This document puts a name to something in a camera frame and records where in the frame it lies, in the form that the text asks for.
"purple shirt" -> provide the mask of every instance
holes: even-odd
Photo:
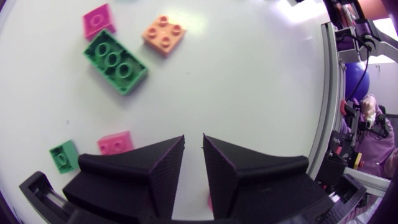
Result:
[[[379,105],[376,104],[376,114],[380,113],[382,111]],[[382,178],[387,178],[384,172],[384,164],[391,152],[396,148],[394,144],[394,132],[388,119],[386,119],[386,125],[390,128],[387,138],[378,140],[376,134],[365,131],[364,137],[361,138],[361,136],[357,135],[355,142],[355,151],[362,153],[361,161],[364,161],[362,168],[358,168],[358,170]],[[340,133],[347,133],[349,131],[350,128],[347,127],[345,120],[343,120]]]

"lego stud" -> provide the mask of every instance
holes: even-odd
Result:
[[[170,38],[168,37],[163,37],[162,40],[160,41],[160,44],[164,47],[167,48],[170,46]]]
[[[116,68],[116,76],[119,78],[129,78],[132,75],[132,67],[128,63],[121,63]]]
[[[173,35],[180,35],[181,34],[181,26],[180,25],[174,25],[172,29]]]
[[[114,150],[117,152],[121,152],[124,149],[124,144],[122,141],[117,141],[113,144]]]
[[[105,57],[105,65],[107,65],[108,67],[116,66],[117,64],[119,64],[119,62],[120,55],[118,53],[112,52]]]
[[[158,21],[157,24],[158,24],[160,27],[165,27],[168,23],[169,23],[169,22],[168,22],[167,16],[160,16],[160,17],[159,17],[159,21]]]
[[[108,54],[111,46],[108,43],[100,43],[95,48],[95,55],[97,57],[103,57]]]
[[[147,31],[147,36],[151,39],[155,38],[157,34],[157,31],[155,28],[151,27],[150,29],[148,29]]]
[[[101,152],[102,152],[104,155],[107,155],[107,154],[109,153],[109,147],[108,147],[108,145],[106,145],[106,144],[101,145],[101,146],[99,147],[99,149],[101,150]]]
[[[95,15],[90,20],[90,26],[96,27],[104,21],[104,16],[101,14]]]
[[[68,162],[67,158],[65,157],[65,155],[63,153],[60,153],[59,155],[57,155],[58,158],[58,162],[61,166],[65,166]]]

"person's hand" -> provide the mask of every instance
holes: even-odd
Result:
[[[367,96],[362,101],[362,114],[367,119],[376,112],[376,99],[373,96]]]

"lego brick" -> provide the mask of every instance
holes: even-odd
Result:
[[[104,136],[97,141],[97,144],[103,155],[120,154],[133,150],[129,131]]]
[[[51,149],[50,154],[61,174],[79,168],[79,154],[72,140]]]
[[[147,67],[138,61],[106,30],[102,30],[84,51],[84,55],[120,94],[126,95],[147,75]]]
[[[92,10],[83,16],[85,38],[92,40],[102,29],[116,32],[113,25],[113,18],[108,3]]]
[[[167,57],[181,41],[185,32],[181,25],[170,23],[167,16],[159,16],[144,31],[142,38],[147,45]]]

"black cable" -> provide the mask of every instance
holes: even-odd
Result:
[[[360,38],[358,38],[358,37],[356,37],[356,36],[354,36],[354,35],[352,35],[352,34],[349,34],[349,33],[344,33],[344,34],[342,34],[341,37],[340,37],[339,42],[343,41],[343,40],[344,40],[344,37],[351,37],[352,39],[354,39],[354,40],[358,41],[359,43],[361,43],[362,46],[363,46],[364,48],[366,48],[368,51],[372,51],[372,48],[370,48],[370,46],[366,45],[365,42],[364,42],[363,40],[361,40]]]
[[[368,65],[369,65],[369,51],[367,51],[367,53],[366,53],[366,58],[367,58],[367,59],[366,59],[366,66],[365,66],[365,70],[363,71],[362,77],[361,77],[361,79],[359,80],[359,82],[356,84],[356,86],[355,86],[353,92],[349,95],[349,97],[346,98],[346,101],[348,101],[351,97],[353,97],[353,95],[355,94],[355,91],[356,91],[356,90],[358,89],[358,87],[359,87],[359,84],[361,84],[363,78],[365,77],[366,70],[368,69]]]

